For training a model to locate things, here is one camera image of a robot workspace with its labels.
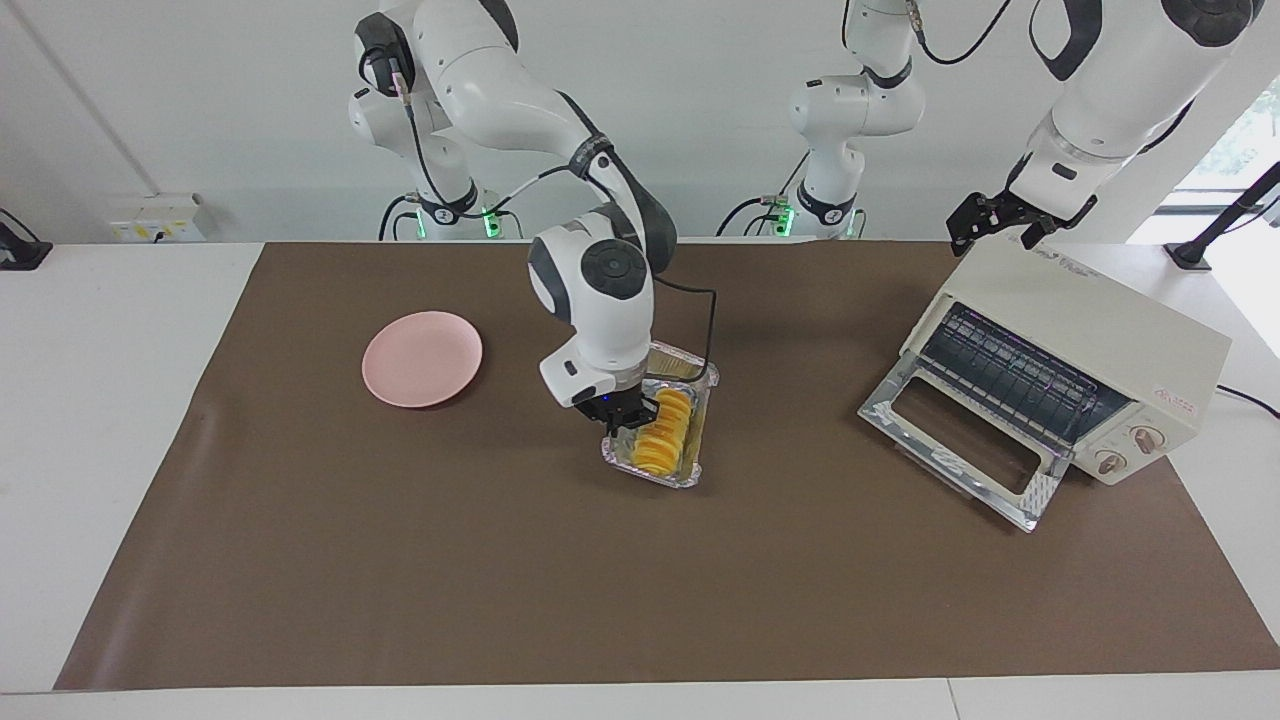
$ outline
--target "white wall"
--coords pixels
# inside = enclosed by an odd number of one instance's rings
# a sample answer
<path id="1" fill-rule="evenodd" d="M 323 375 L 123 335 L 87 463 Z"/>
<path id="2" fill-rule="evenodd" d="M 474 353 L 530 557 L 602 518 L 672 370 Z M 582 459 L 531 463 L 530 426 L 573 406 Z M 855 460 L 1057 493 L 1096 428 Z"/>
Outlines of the white wall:
<path id="1" fill-rule="evenodd" d="M 840 0 L 508 1 L 525 63 L 579 100 L 684 234 L 710 233 L 739 200 L 776 191 L 804 151 L 786 117 L 792 90 L 856 70 L 840 46 Z M 0 0 L 0 202 L 63 241 L 106 237 L 90 218 L 109 196 L 150 186 L 201 193 L 218 240 L 369 238 L 387 200 L 407 188 L 399 160 L 347 126 L 358 87 L 351 33 L 375 5 Z M 916 59 L 929 92 L 923 124 L 865 142 L 868 236 L 940 237 L 969 191 L 1002 186 L 1059 91 L 1027 44 L 1030 5 L 1015 1 L 963 65 Z M 996 6 L 928 3 L 936 51 L 966 47 Z M 1076 240 L 1128 237 L 1280 74 L 1280 12 L 1267 10 L 1183 129 L 1112 184 Z M 499 191 L 549 161 L 472 152 L 476 177 Z M 594 204 L 572 178 L 544 184 L 513 204 L 530 232 Z M 63 211 L 68 193 L 79 210 Z"/>

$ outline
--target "aluminum foil tray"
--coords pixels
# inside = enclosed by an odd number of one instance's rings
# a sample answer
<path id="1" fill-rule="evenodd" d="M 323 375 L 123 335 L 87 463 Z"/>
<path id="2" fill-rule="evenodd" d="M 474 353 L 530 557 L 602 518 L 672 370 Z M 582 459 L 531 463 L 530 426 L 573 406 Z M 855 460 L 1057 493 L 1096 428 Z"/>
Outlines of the aluminum foil tray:
<path id="1" fill-rule="evenodd" d="M 684 350 L 652 342 L 649 350 L 649 373 L 676 378 L 691 378 L 703 368 L 703 359 L 685 352 Z M 703 477 L 703 466 L 698 464 L 698 455 L 703 447 L 703 428 L 707 424 L 707 405 L 710 401 L 712 388 L 719 384 L 719 372 L 716 364 L 707 368 L 707 374 L 695 383 L 681 383 L 672 380 L 644 380 L 644 392 L 653 397 L 662 388 L 672 388 L 685 393 L 691 401 L 694 415 L 689 421 L 689 433 L 685 436 L 685 448 L 681 454 L 680 468 L 671 475 L 654 475 L 635 465 L 631 465 L 631 455 L 635 451 L 636 430 L 621 429 L 617 438 L 605 438 L 600 442 L 600 452 L 604 461 L 623 473 L 630 473 L 637 478 L 644 478 L 659 486 L 669 488 L 691 488 Z"/>

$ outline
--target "window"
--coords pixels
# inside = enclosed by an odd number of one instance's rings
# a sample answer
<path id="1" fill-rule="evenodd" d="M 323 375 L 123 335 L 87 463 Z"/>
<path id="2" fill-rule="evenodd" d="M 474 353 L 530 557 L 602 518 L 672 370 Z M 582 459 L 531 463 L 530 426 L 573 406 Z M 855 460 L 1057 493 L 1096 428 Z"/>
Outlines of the window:
<path id="1" fill-rule="evenodd" d="M 1280 160 L 1280 78 L 1253 101 L 1196 169 L 1178 183 L 1161 210 L 1225 208 Z"/>

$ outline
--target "pink plate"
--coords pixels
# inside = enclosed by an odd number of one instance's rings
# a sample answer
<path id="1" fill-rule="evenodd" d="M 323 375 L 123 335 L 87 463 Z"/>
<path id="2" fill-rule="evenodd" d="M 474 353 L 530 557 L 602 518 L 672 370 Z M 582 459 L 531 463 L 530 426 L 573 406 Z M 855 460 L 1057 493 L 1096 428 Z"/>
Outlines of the pink plate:
<path id="1" fill-rule="evenodd" d="M 462 392 L 480 370 L 484 345 L 471 323 L 419 313 L 383 328 L 361 370 L 374 397 L 397 407 L 429 407 Z"/>

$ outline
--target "black stand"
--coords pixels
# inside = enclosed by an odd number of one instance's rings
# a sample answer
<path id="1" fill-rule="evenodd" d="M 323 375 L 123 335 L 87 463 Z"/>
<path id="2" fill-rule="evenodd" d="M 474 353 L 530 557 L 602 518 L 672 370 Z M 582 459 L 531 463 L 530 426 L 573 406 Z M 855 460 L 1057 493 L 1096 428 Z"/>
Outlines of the black stand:
<path id="1" fill-rule="evenodd" d="M 1262 177 L 1249 186 L 1249 190 L 1245 190 L 1231 206 L 1222 210 L 1222 214 L 1196 240 L 1181 245 L 1171 242 L 1165 246 L 1165 252 L 1169 254 L 1175 265 L 1184 270 L 1212 270 L 1213 268 L 1204 261 L 1204 250 L 1243 218 L 1266 193 L 1271 192 L 1276 184 L 1280 184 L 1280 163 L 1271 165 L 1271 169 L 1262 173 Z"/>
<path id="2" fill-rule="evenodd" d="M 27 242 L 0 223 L 0 250 L 13 255 L 13 260 L 0 260 L 0 270 L 35 270 L 52 249 L 49 242 Z"/>

